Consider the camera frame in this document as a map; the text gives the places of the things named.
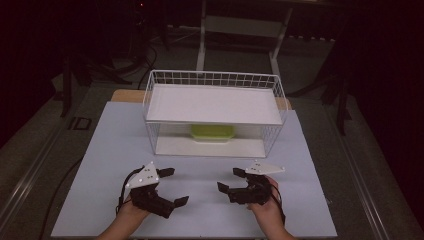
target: white table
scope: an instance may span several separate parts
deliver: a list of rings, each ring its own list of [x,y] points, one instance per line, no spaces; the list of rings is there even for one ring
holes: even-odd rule
[[[93,237],[114,219],[125,177],[153,161],[157,168],[175,168],[161,179],[159,195],[173,201],[190,196],[169,219],[150,215],[135,238],[261,238],[256,220],[243,205],[230,203],[217,181],[230,187],[247,183],[232,174],[252,160],[174,157],[153,154],[140,103],[109,102],[52,231],[52,237]],[[283,166],[272,175],[280,183],[286,228],[297,237],[337,236],[296,112],[264,161]]]

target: hand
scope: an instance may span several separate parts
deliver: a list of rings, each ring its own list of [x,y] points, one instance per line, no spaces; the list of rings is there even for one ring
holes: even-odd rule
[[[278,183],[270,177],[267,178],[274,186],[272,187],[272,194],[278,199]],[[270,198],[264,205],[257,203],[249,204],[248,209],[253,211],[259,227],[269,240],[296,239],[285,229],[278,204],[274,199]]]
[[[148,215],[148,211],[134,206],[131,197],[128,195],[116,215],[115,220],[113,220],[112,224],[96,239],[128,239]]]

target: cable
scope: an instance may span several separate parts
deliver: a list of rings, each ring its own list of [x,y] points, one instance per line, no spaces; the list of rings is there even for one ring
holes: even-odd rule
[[[278,190],[277,187],[275,187],[274,185],[270,184],[278,193],[278,198],[277,199],[274,194],[271,194],[272,199],[274,200],[274,202],[278,205],[278,208],[280,210],[280,215],[281,215],[281,220],[283,220],[283,225],[286,225],[286,215],[284,215],[284,211],[283,211],[283,201],[281,198],[281,194],[280,191]]]
[[[141,170],[143,170],[143,168],[144,168],[144,165],[141,168],[132,171],[130,174],[128,174],[127,178],[125,178],[124,184],[122,185],[122,189],[121,189],[121,195],[118,198],[118,206],[116,206],[116,208],[115,208],[116,214],[118,214],[119,209],[121,209],[122,205],[131,201],[131,199],[130,199],[130,200],[124,202],[125,185],[127,185],[128,181],[130,180],[132,175],[139,173]]]
[[[50,210],[53,206],[53,202],[54,199],[56,198],[57,192],[59,191],[60,187],[62,186],[62,183],[65,181],[65,179],[68,177],[69,173],[79,164],[81,163],[83,158],[80,158],[78,161],[76,161],[71,168],[68,169],[68,171],[65,173],[65,175],[63,176],[63,178],[60,180],[59,185],[56,187],[54,193],[53,193],[53,197],[50,199],[49,202],[49,206],[47,207],[47,213],[44,217],[44,221],[43,221],[43,225],[41,227],[41,232],[40,232],[40,236],[38,237],[39,240],[43,239],[43,235],[44,235],[44,231],[47,225],[47,219],[49,218],[50,215]]]
[[[144,78],[146,77],[147,73],[148,73],[149,71],[151,71],[151,70],[155,69],[154,64],[155,64],[155,62],[156,62],[156,59],[157,59],[157,56],[158,56],[158,52],[156,51],[156,49],[154,49],[154,48],[153,48],[152,46],[150,46],[150,45],[149,45],[149,48],[150,48],[150,49],[153,51],[153,53],[154,53],[153,61],[152,61],[152,62],[150,62],[150,60],[146,57],[146,63],[147,63],[147,66],[149,66],[149,67],[146,69],[146,72],[144,72],[143,76],[141,76],[140,81],[138,82],[137,90],[140,90],[141,83],[143,82],[143,80],[144,80]]]

